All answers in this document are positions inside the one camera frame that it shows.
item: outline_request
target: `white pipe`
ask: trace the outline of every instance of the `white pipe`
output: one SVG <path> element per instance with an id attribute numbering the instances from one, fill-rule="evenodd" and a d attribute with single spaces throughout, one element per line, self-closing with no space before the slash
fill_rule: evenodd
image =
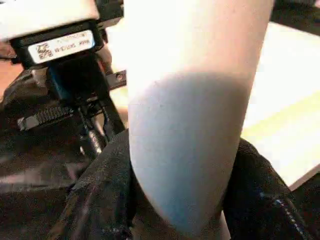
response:
<path id="1" fill-rule="evenodd" d="M 272 0 L 127 0 L 130 156 L 156 211 L 197 234 L 230 178 Z"/>

